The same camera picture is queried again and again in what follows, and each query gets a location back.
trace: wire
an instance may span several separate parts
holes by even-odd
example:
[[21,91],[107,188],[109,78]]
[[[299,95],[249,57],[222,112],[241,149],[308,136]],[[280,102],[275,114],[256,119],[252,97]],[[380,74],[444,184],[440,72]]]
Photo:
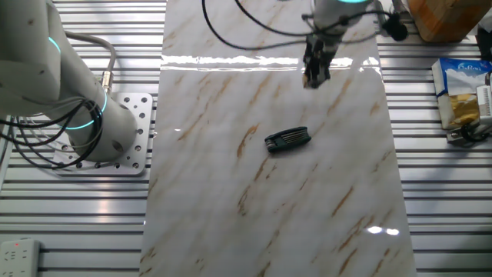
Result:
[[224,44],[226,44],[228,46],[231,46],[232,48],[236,48],[236,49],[240,49],[240,50],[260,51],[260,50],[277,48],[277,47],[281,47],[281,46],[294,45],[294,44],[300,44],[300,43],[304,44],[304,43],[306,43],[305,40],[298,40],[298,41],[283,42],[283,43],[277,43],[277,44],[274,44],[274,45],[267,45],[267,46],[261,46],[261,47],[244,47],[244,46],[239,46],[239,45],[232,44],[232,43],[228,42],[227,40],[225,40],[224,38],[222,38],[217,33],[217,31],[215,31],[214,26],[212,26],[212,24],[210,23],[210,19],[208,18],[208,13],[207,13],[207,7],[206,7],[206,4],[205,4],[205,0],[201,0],[201,7],[203,9],[203,16],[205,17],[205,21],[207,22],[207,25],[210,28],[210,31],[212,31],[214,33],[214,35],[218,38],[218,40],[220,40],[222,43],[224,43]]
[[109,72],[113,71],[113,68],[115,67],[115,63],[116,63],[116,50],[115,50],[115,47],[111,43],[105,41],[102,38],[97,38],[97,37],[94,37],[91,35],[75,34],[73,32],[69,32],[69,31],[65,31],[65,34],[67,35],[67,38],[76,39],[76,40],[83,41],[83,42],[92,42],[95,44],[102,45],[102,47],[109,50],[109,52],[111,53],[111,57],[109,59],[109,64],[108,64],[106,71],[109,71]]
[[[65,121],[65,124],[61,127],[60,131],[54,135],[53,137],[43,141],[43,142],[34,142],[34,143],[28,143],[28,142],[21,142],[21,141],[18,141],[18,140],[15,140],[14,137],[11,137],[9,135],[5,135],[3,133],[0,133],[0,136],[4,139],[6,139],[7,141],[9,142],[13,142],[15,144],[19,144],[19,145],[23,145],[23,146],[28,146],[28,147],[35,147],[35,146],[43,146],[43,145],[47,145],[48,143],[50,142],[53,142],[55,141],[57,138],[59,138],[63,132],[66,130],[66,128],[68,127],[68,124],[70,124],[70,122],[72,121],[72,119],[74,118],[74,116],[77,114],[77,111],[84,105],[86,104],[86,102],[82,102],[81,104],[79,104],[77,107],[75,107],[71,112],[69,112],[67,115],[68,115],[68,118],[67,120]],[[15,127],[18,127],[22,130],[23,128],[25,128],[24,126],[32,126],[32,125],[24,125],[24,124],[15,124]]]
[[[99,140],[101,139],[101,134],[102,134],[102,116],[99,116],[100,115],[100,109],[99,107],[94,103],[94,102],[84,102],[84,106],[87,108],[87,109],[91,109],[92,112],[91,112],[91,116],[92,118],[94,119],[94,124],[92,125],[92,133],[91,133],[91,136],[94,137],[94,139],[92,140],[93,143],[91,143],[91,145],[89,146],[89,148],[82,154],[80,155],[79,158],[77,158],[76,160],[74,160],[73,162],[70,162],[68,164],[63,164],[62,162],[53,162],[52,160],[44,157],[43,155],[41,155],[39,152],[37,152],[34,148],[32,148],[31,146],[28,146],[39,158],[45,160],[46,162],[49,162],[51,163],[52,165],[41,165],[41,164],[38,164],[34,161],[32,161],[19,147],[19,144],[18,143],[15,143],[14,142],[14,146],[15,148],[17,149],[17,151],[19,152],[19,154],[26,160],[28,161],[31,165],[37,167],[37,168],[40,168],[40,169],[64,169],[64,168],[67,168],[69,166],[72,166],[72,165],[77,165],[79,162],[85,160],[95,149],[95,147],[98,145],[99,143]],[[19,129],[20,132],[21,132],[21,136],[22,138],[24,139],[25,142],[27,142],[27,138],[25,137],[25,133],[24,133],[24,130],[22,130],[21,128]],[[14,133],[13,133],[13,128],[10,128],[9,129],[9,135],[11,137],[14,136]]]
[[257,20],[252,14],[250,14],[245,8],[244,6],[239,2],[239,0],[235,0],[236,2],[236,5],[239,7],[239,9],[247,16],[249,17],[249,19],[251,19],[254,23],[260,25],[261,27],[263,27],[264,29],[270,31],[270,32],[273,32],[273,33],[276,33],[276,34],[279,34],[279,35],[286,35],[286,36],[306,36],[306,35],[335,35],[335,34],[328,34],[326,33],[326,31],[328,31],[329,29],[332,29],[338,25],[343,25],[345,22],[349,22],[350,20],[352,19],[356,19],[356,18],[359,18],[361,16],[364,16],[364,15],[369,15],[369,14],[377,14],[377,15],[388,15],[390,16],[391,13],[390,12],[386,12],[386,11],[379,11],[379,10],[372,10],[372,11],[366,11],[366,12],[358,12],[354,15],[351,15],[351,16],[348,16],[346,18],[344,18],[343,20],[339,20],[337,22],[335,22],[334,24],[332,25],[329,25],[328,27],[324,27],[324,28],[319,28],[319,29],[314,29],[312,32],[308,32],[308,33],[290,33],[290,32],[284,32],[284,31],[280,31],[280,30],[277,30],[277,29],[274,29],[274,28],[271,28],[269,26],[267,26],[266,24],[264,23],[261,23],[259,20]]
[[[30,122],[32,122],[33,124],[36,124],[36,123],[34,122],[34,120],[32,120],[32,118],[29,118],[29,121],[30,121]],[[36,133],[34,132],[34,130],[29,129],[29,131],[30,131],[30,133],[32,134],[32,136],[34,136],[34,137],[36,138],[36,140],[38,140],[39,142],[41,142],[41,139],[39,138],[39,135],[38,135],[38,134],[36,134]],[[42,134],[45,138],[47,138],[47,139],[49,139],[49,138],[50,138],[50,137],[49,137],[49,136],[48,136],[48,135],[47,135],[47,134],[43,131],[43,129],[39,128],[39,129],[38,129],[38,131],[40,131],[40,133],[41,133],[41,134]],[[95,140],[95,138],[93,138],[90,142],[87,142],[87,143],[85,143],[85,144],[83,144],[83,145],[71,145],[71,147],[72,147],[73,149],[80,149],[80,148],[84,148],[84,147],[90,146],[90,144],[91,144],[91,143],[93,143],[93,142],[94,142],[94,140]],[[66,143],[64,143],[64,142],[60,142],[60,141],[54,141],[54,142],[58,143],[59,145],[67,145]],[[50,149],[53,149],[53,150],[55,150],[55,151],[59,151],[59,152],[65,152],[65,153],[76,153],[76,151],[75,151],[75,150],[63,150],[63,149],[58,149],[58,148],[56,148],[56,147],[54,147],[54,146],[52,146],[52,145],[46,145],[46,146],[48,146]]]
[[[225,40],[224,38],[222,38],[218,33],[217,31],[215,31],[214,27],[212,26],[211,22],[210,22],[210,19],[208,17],[208,13],[207,13],[207,8],[206,8],[206,0],[201,0],[201,7],[203,9],[203,16],[205,17],[205,21],[207,22],[207,25],[208,27],[210,28],[210,30],[212,31],[212,33],[214,33],[215,37],[218,38],[218,40],[220,40],[222,43],[232,47],[232,48],[236,48],[236,49],[240,49],[240,50],[251,50],[251,51],[260,51],[260,50],[265,50],[265,49],[270,49],[270,48],[277,48],[277,47],[281,47],[281,46],[287,46],[287,45],[293,45],[293,44],[299,44],[299,43],[305,43],[306,41],[292,41],[292,42],[284,42],[284,43],[278,43],[278,44],[274,44],[274,45],[267,45],[267,46],[261,46],[261,47],[244,47],[244,46],[240,46],[240,45],[235,45],[235,44],[232,44],[230,42],[228,42],[227,40]],[[291,32],[284,32],[284,31],[280,31],[280,30],[277,30],[277,29],[274,29],[274,28],[271,28],[263,23],[261,23],[259,20],[257,20],[252,14],[250,14],[245,8],[244,6],[239,2],[239,0],[235,0],[236,2],[236,5],[239,7],[239,9],[247,16],[249,17],[249,19],[251,19],[254,23],[260,25],[262,28],[270,31],[270,32],[273,32],[273,33],[276,33],[276,34],[279,34],[279,35],[286,35],[286,36],[308,36],[308,35],[329,35],[329,36],[338,36],[338,35],[335,35],[335,34],[329,34],[329,33],[326,33],[326,31],[330,30],[330,29],[333,29],[334,27],[338,26],[338,25],[346,25],[350,20],[352,19],[355,19],[355,18],[358,18],[358,17],[361,17],[361,16],[364,16],[364,15],[369,15],[369,14],[376,14],[376,15],[388,15],[388,16],[391,16],[391,13],[389,12],[386,12],[386,11],[379,11],[379,10],[372,10],[372,11],[366,11],[366,12],[358,12],[354,15],[351,15],[351,16],[348,16],[346,18],[343,18],[342,20],[339,20],[337,22],[335,22],[334,24],[332,25],[329,25],[327,27],[324,27],[324,28],[313,28],[313,26],[311,26],[311,24],[308,23],[309,26],[311,26],[311,29],[313,29],[312,32],[307,32],[307,33],[291,33]],[[359,43],[359,42],[365,42],[373,37],[375,37],[376,35],[378,35],[378,32],[377,33],[374,33],[373,35],[370,35],[366,38],[362,38],[362,39],[358,39],[358,40],[353,40],[353,41],[348,41],[348,42],[341,42],[343,44],[351,44],[351,43]]]
[[274,32],[275,34],[279,35],[288,35],[288,36],[306,36],[306,35],[313,35],[313,32],[308,32],[308,33],[291,33],[291,32],[283,32],[274,28],[271,28],[263,23],[261,23],[259,20],[257,20],[253,15],[251,15],[245,8],[244,6],[239,2],[239,0],[235,0],[236,4],[238,5],[239,9],[247,16],[249,19],[251,19],[254,23],[260,25],[261,27],[267,29],[270,32]]

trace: black cable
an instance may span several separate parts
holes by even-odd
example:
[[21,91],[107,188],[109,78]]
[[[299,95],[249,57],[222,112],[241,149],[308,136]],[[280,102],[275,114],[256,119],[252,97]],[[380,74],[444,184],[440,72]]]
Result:
[[240,50],[248,50],[248,51],[259,51],[259,50],[266,50],[266,49],[272,49],[272,48],[277,48],[281,46],[287,46],[287,45],[294,45],[294,44],[304,44],[306,43],[305,40],[298,40],[298,41],[292,41],[292,42],[284,42],[284,43],[277,43],[274,45],[267,45],[267,46],[261,46],[261,47],[244,47],[244,46],[239,46],[239,45],[234,45],[224,38],[222,38],[217,31],[215,31],[214,27],[210,23],[210,19],[208,18],[208,13],[207,13],[207,8],[205,6],[205,0],[201,0],[201,7],[203,9],[203,16],[205,17],[205,21],[207,22],[208,27],[210,30],[214,33],[214,35],[220,40],[222,43],[231,46],[232,48],[240,49]]
[[113,68],[115,67],[115,63],[116,63],[116,50],[111,43],[105,41],[102,38],[97,38],[91,35],[75,34],[69,31],[65,31],[65,34],[67,35],[67,38],[76,39],[83,42],[91,42],[91,43],[99,44],[102,47],[109,50],[109,52],[111,53],[111,57],[109,58],[109,64],[106,71],[109,72],[113,71]]
[[47,140],[44,140],[42,142],[34,142],[34,143],[28,143],[28,142],[21,142],[21,141],[18,141],[16,140],[14,137],[11,137],[9,135],[5,135],[3,133],[0,133],[0,137],[4,138],[5,140],[9,141],[9,142],[12,142],[12,143],[17,143],[19,145],[23,145],[23,146],[29,146],[29,147],[36,147],[36,146],[43,146],[43,145],[47,145],[48,143],[51,143],[51,142],[54,142],[56,139],[58,139],[60,136],[62,136],[63,132],[66,130],[66,128],[68,127],[68,124],[70,124],[70,122],[72,121],[72,119],[75,117],[75,115],[77,114],[78,110],[84,105],[84,102],[82,102],[81,104],[79,104],[77,107],[75,107],[73,110],[71,110],[67,115],[70,115],[68,118],[67,118],[67,121],[64,123],[64,125],[61,127],[60,131],[54,135],[53,137],[47,139]]
[[273,32],[275,34],[279,34],[279,35],[286,35],[286,36],[307,36],[307,35],[335,35],[335,34],[328,34],[326,33],[326,31],[328,31],[329,29],[332,29],[338,25],[342,25],[344,23],[348,23],[350,20],[352,19],[356,19],[358,17],[361,17],[361,16],[364,16],[364,15],[369,15],[369,14],[376,14],[376,15],[388,15],[388,16],[391,16],[391,13],[390,12],[386,12],[386,11],[378,11],[378,10],[373,10],[373,11],[367,11],[367,12],[358,12],[354,15],[351,15],[351,16],[348,16],[346,18],[344,18],[343,20],[339,20],[338,22],[335,22],[334,24],[332,25],[329,25],[328,27],[325,27],[325,28],[317,28],[316,30],[313,30],[312,32],[308,32],[308,33],[291,33],[291,32],[284,32],[284,31],[280,31],[280,30],[277,30],[277,29],[274,29],[274,28],[271,28],[269,26],[267,26],[266,24],[264,23],[261,23],[259,20],[257,20],[252,14],[250,14],[245,8],[244,6],[239,2],[239,0],[235,0],[236,1],[236,5],[238,5],[239,9],[247,16],[249,17],[249,19],[251,19],[254,23],[260,25],[261,27],[263,27],[264,29],[270,31],[270,32]]
[[[101,139],[102,132],[100,132],[99,130],[100,130],[100,128],[102,128],[102,116],[100,115],[101,114],[101,110],[99,109],[99,107],[94,102],[85,102],[84,104],[85,104],[85,107],[89,111],[91,111],[91,116],[92,116],[92,119],[94,120],[94,123],[92,124],[91,136],[89,137],[89,140],[93,140],[93,143],[90,144],[90,146],[88,147],[88,149],[79,158],[77,158],[76,160],[74,160],[73,162],[70,162],[68,164],[63,164],[63,163],[60,163],[60,162],[53,162],[52,160],[44,157],[41,153],[37,152],[34,148],[32,148],[31,146],[29,146],[29,148],[39,158],[45,160],[46,162],[50,162],[51,164],[53,164],[55,166],[51,166],[51,165],[40,165],[40,164],[32,161],[29,157],[27,157],[25,155],[25,153],[20,149],[19,144],[14,143],[14,146],[17,149],[17,151],[19,152],[19,154],[26,161],[28,161],[31,165],[33,165],[35,167],[38,167],[38,168],[42,168],[42,169],[64,169],[64,168],[67,168],[67,167],[72,166],[72,165],[77,165],[79,162],[82,162],[87,157],[89,157],[89,155],[94,151],[95,147],[98,145],[98,143],[99,143],[99,141]],[[13,128],[10,128],[9,133],[10,133],[10,135],[13,136],[12,129]],[[21,132],[21,136],[24,139],[24,141],[27,142],[27,138],[25,136],[24,130],[22,130],[20,128],[20,132]]]
[[470,124],[466,124],[466,125],[461,126],[460,132],[461,132],[461,136],[463,137],[463,139],[465,139],[468,142],[473,142],[473,143],[484,142],[489,137],[489,134],[481,134],[479,138],[474,138],[470,134]]
[[42,124],[19,124],[19,123],[14,123],[14,122],[8,122],[8,121],[1,120],[1,119],[0,119],[0,124],[4,124],[7,126],[11,126],[11,127],[17,127],[17,128],[44,128],[44,127],[49,127],[49,126],[52,126],[52,125],[55,125],[59,122],[64,121],[65,119],[69,118],[70,116],[73,116],[72,114],[75,114],[82,107],[83,104],[84,104],[84,102],[81,102],[78,106],[76,106],[74,109],[72,109],[67,114],[63,115],[61,118],[51,120],[49,122],[42,123]]
[[239,9],[247,16],[249,17],[249,19],[251,19],[254,23],[260,25],[261,27],[267,29],[268,31],[270,32],[274,32],[275,34],[279,34],[279,35],[287,35],[287,36],[299,36],[299,37],[304,37],[304,36],[307,36],[307,35],[313,35],[314,33],[313,32],[309,32],[309,33],[291,33],[291,32],[283,32],[283,31],[280,31],[280,30],[277,30],[277,29],[274,29],[274,28],[271,28],[263,23],[261,23],[259,20],[257,20],[252,14],[250,14],[245,8],[244,6],[239,2],[239,0],[235,0],[236,1],[236,4],[238,5]]

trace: mounting hole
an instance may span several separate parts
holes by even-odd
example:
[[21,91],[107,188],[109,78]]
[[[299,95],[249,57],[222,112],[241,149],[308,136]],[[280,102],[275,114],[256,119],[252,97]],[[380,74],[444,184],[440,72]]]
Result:
[[116,151],[118,151],[118,152],[120,152],[120,153],[123,153],[123,146],[121,145],[121,143],[119,143],[119,142],[117,142],[117,141],[113,140],[113,141],[111,141],[111,144],[113,145],[113,148],[114,148]]

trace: cable bundle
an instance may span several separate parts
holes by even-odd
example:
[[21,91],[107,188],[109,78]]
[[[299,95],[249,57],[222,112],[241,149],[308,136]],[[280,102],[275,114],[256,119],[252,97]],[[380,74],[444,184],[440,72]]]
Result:
[[[22,123],[22,120],[19,117],[15,117],[15,118],[12,117],[12,119],[10,121],[0,120],[0,123],[8,125],[11,127],[8,130],[7,135],[0,133],[0,136],[9,142],[12,142],[14,144],[15,148],[17,149],[17,151],[21,154],[21,156],[26,161],[28,161],[30,164],[32,164],[35,167],[42,168],[42,169],[64,169],[64,168],[67,168],[67,167],[72,166],[72,165],[77,165],[79,162],[81,162],[81,161],[85,160],[87,157],[89,157],[89,155],[94,151],[95,147],[99,143],[99,140],[101,139],[101,135],[102,135],[102,115],[101,115],[101,109],[92,100],[86,100],[86,99],[80,99],[80,98],[78,98],[78,100],[74,100],[74,99],[70,99],[70,100],[71,100],[71,102],[69,102],[69,104],[78,103],[77,106],[75,106],[75,108],[73,108],[69,113],[63,115],[61,118],[51,120],[51,121],[46,122],[46,123],[42,123],[42,124]],[[89,111],[92,120],[94,120],[94,123],[92,124],[92,132],[91,132],[91,135],[88,139],[88,142],[84,145],[75,146],[77,148],[87,147],[87,149],[84,151],[83,154],[80,155],[79,158],[77,158],[76,160],[74,160],[73,162],[70,162],[68,164],[64,164],[62,162],[53,162],[51,159],[44,157],[37,149],[35,149],[35,147],[38,147],[38,146],[48,145],[48,147],[51,147],[57,151],[64,151],[61,149],[54,148],[54,147],[50,146],[49,144],[52,142],[56,142],[56,139],[58,139],[63,134],[63,132],[67,129],[67,127],[70,124],[70,122],[72,121],[72,119],[75,117],[75,115],[77,115],[77,113],[81,110],[81,108],[86,108]],[[53,126],[53,125],[56,125],[56,124],[63,122],[63,121],[65,121],[63,123],[63,126],[56,133],[56,135],[53,135],[51,138],[49,138],[47,136],[48,139],[41,140],[39,137],[36,136],[38,142],[29,142],[28,141],[27,136],[25,134],[26,129],[34,134],[33,129]],[[15,138],[14,128],[18,128],[18,130],[20,131],[20,136],[21,136],[22,140],[17,140]],[[20,145],[29,147],[29,149],[31,149],[31,151],[33,151],[39,158],[45,160],[46,162],[49,162],[50,165],[38,164],[38,163],[32,161],[21,150]]]

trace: blue led ring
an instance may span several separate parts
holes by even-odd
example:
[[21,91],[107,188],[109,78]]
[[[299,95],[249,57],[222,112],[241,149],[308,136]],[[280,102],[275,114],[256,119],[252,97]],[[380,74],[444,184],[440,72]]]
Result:
[[[106,109],[106,104],[108,103],[108,95],[105,94],[105,104],[102,106],[102,110],[101,110],[101,113],[100,115],[102,115],[102,113],[105,111]],[[89,126],[90,124],[94,123],[94,119],[92,119],[90,122],[84,124],[84,125],[80,125],[79,127],[67,127],[66,129],[67,130],[77,130],[77,129],[81,129],[81,128],[85,128],[87,126]]]
[[[62,51],[60,50],[60,47],[58,46],[58,44],[55,42],[55,40],[51,37],[48,38],[48,40],[58,49],[58,52],[60,52],[60,54],[62,53]],[[106,104],[108,104],[108,95],[105,93],[105,104],[102,106],[102,110],[101,110],[101,113],[100,115],[102,115],[102,113],[105,111],[106,109]],[[94,123],[94,119],[92,119],[92,121],[84,124],[84,125],[81,125],[79,127],[67,127],[66,129],[67,130],[77,130],[77,129],[80,129],[80,128],[85,128],[87,126],[89,126],[90,124]]]

